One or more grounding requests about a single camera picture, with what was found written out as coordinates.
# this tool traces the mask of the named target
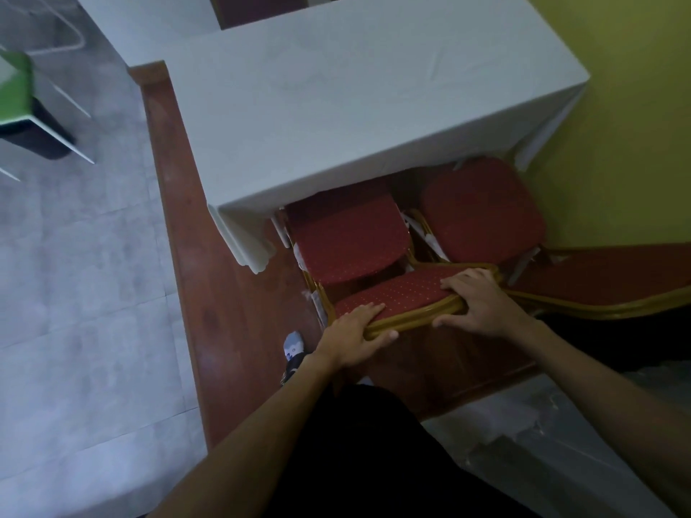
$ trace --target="red fabric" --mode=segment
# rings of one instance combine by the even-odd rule
[[[334,307],[336,317],[351,312],[355,307],[384,303],[386,309],[373,320],[390,318],[396,314],[407,313],[426,305],[431,305],[451,295],[439,286],[441,278],[459,273],[462,269],[448,265],[423,267],[416,271],[397,276],[374,287],[360,291],[338,302]]]
[[[691,285],[691,244],[579,251],[531,266],[511,290],[585,305],[618,305]]]
[[[285,210],[307,269],[323,285],[381,271],[410,245],[406,224],[381,179],[320,192]]]
[[[539,245],[545,221],[514,169],[481,158],[439,175],[421,211],[452,262],[500,264]]]

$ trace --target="yellow wall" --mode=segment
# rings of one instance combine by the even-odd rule
[[[592,80],[525,174],[548,242],[691,241],[691,0],[531,0]]]

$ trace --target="white table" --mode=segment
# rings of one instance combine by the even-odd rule
[[[525,168],[588,73],[526,0],[341,0],[164,55],[209,211],[243,265],[318,191],[519,146]]]

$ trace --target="chair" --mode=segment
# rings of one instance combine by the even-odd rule
[[[506,293],[525,307],[616,320],[691,304],[691,244],[569,251],[532,262]]]
[[[367,326],[366,338],[419,327],[440,314],[462,310],[464,301],[442,290],[441,278],[468,267],[497,273],[496,266],[488,264],[417,261],[408,229],[381,179],[320,192],[287,206],[285,212],[307,285],[317,291],[328,324],[358,305],[386,304]],[[397,262],[401,262],[398,276],[386,276],[363,290],[350,287],[355,280],[379,275]],[[330,295],[338,290],[343,297],[333,303]]]
[[[545,238],[545,221],[514,169],[497,158],[437,176],[412,212],[451,262],[512,263]]]
[[[50,142],[57,141],[93,164],[94,161],[91,158],[77,149],[74,138],[34,97],[34,73],[32,61],[26,54],[0,51],[0,137],[34,150],[49,159],[62,155],[60,153],[51,155],[50,151],[55,152],[56,149],[46,148]],[[65,91],[55,84],[53,87],[77,109],[91,117]],[[6,171],[2,172],[17,180]]]

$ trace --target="forearm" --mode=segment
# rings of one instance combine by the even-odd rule
[[[242,422],[150,516],[258,516],[333,374],[307,356],[290,381]]]
[[[512,338],[679,515],[691,514],[691,417],[569,345],[542,322]]]

